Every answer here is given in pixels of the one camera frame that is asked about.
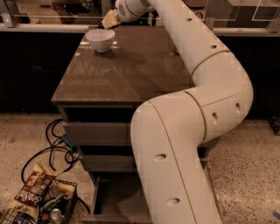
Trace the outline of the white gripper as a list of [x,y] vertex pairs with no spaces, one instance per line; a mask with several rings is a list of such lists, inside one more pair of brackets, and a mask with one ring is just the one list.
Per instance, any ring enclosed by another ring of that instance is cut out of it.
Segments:
[[109,10],[101,24],[105,29],[110,29],[119,25],[121,21],[135,21],[151,10],[152,5],[147,0],[116,0],[115,10]]

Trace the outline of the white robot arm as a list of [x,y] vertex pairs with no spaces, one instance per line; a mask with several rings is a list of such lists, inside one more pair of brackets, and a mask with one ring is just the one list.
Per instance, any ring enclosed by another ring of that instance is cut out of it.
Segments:
[[116,0],[105,28],[154,10],[195,86],[149,99],[130,139],[153,224],[222,224],[197,148],[236,127],[253,101],[249,76],[182,0]]

